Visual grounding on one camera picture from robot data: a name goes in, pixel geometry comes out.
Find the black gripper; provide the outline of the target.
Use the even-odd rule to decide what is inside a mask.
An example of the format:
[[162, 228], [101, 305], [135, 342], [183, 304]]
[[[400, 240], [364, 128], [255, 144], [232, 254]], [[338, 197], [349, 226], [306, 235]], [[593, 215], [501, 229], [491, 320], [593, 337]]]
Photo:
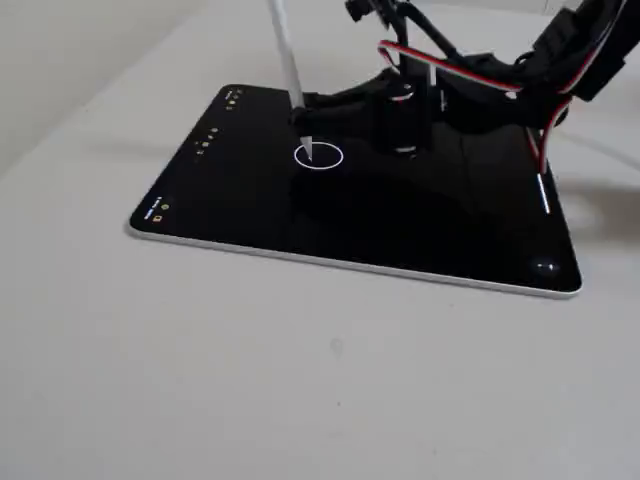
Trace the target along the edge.
[[[436, 80], [428, 65], [411, 64], [404, 75], [386, 68], [333, 94], [305, 92], [307, 108], [293, 109], [289, 123], [301, 138], [358, 140], [397, 156], [430, 151], [446, 106]], [[380, 108], [363, 102], [380, 93]]]

